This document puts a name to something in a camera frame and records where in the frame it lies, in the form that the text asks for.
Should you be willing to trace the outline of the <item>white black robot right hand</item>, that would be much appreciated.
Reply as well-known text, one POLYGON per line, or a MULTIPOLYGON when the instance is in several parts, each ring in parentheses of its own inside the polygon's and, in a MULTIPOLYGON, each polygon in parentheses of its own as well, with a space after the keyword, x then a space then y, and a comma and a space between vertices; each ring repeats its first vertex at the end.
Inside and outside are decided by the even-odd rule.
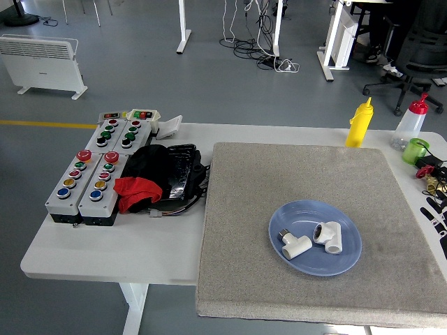
POLYGON ((440 215, 440 219, 435 218, 435 216, 426 208, 421 207, 420 212, 428 219, 432 226, 437 231, 439 238, 439 243, 444 253, 446 253, 446 210, 432 198, 426 198, 426 201, 435 212, 440 215))

